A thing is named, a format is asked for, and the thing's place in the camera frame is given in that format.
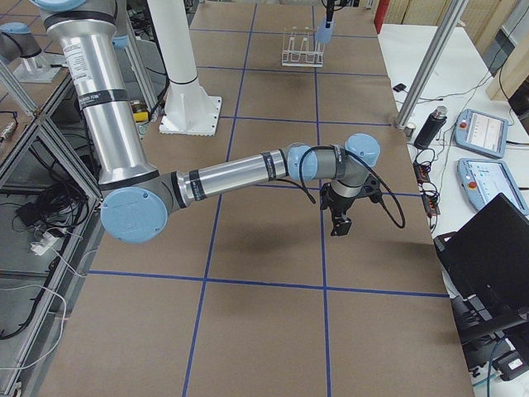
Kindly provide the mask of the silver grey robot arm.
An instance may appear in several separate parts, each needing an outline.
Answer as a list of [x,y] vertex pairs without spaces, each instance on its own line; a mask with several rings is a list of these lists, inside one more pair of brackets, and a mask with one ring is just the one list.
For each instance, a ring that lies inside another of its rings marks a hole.
[[191,203],[280,179],[299,188],[322,180],[317,202],[331,212],[332,234],[343,236],[350,230],[352,203],[379,192],[374,166],[380,145],[364,133],[343,145],[293,143],[188,172],[149,160],[114,48],[117,2],[39,1],[37,6],[66,58],[101,164],[102,224],[117,240],[147,242],[164,230],[172,213]]
[[[308,44],[309,34],[303,34],[303,43],[294,43],[295,33],[284,35],[281,53],[283,66],[323,66],[325,45],[330,42],[335,22],[333,7],[326,8],[326,16],[315,31],[315,44]],[[46,55],[36,41],[29,27],[22,22],[8,22],[1,25],[1,64],[8,66],[19,59],[21,64],[15,70],[21,82],[50,83],[64,66],[62,54]]]

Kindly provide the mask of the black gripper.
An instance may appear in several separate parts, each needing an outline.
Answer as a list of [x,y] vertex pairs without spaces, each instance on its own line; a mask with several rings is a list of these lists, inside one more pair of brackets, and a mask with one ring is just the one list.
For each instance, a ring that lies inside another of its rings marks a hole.
[[334,16],[334,12],[335,12],[336,1],[335,0],[326,0],[324,2],[324,5],[325,5],[325,9],[326,9],[326,20],[327,21],[332,21],[333,20],[333,16]]
[[357,199],[368,196],[364,185],[349,187],[342,182],[327,182],[320,188],[320,210],[331,214],[332,237],[346,236],[352,226],[347,212]]

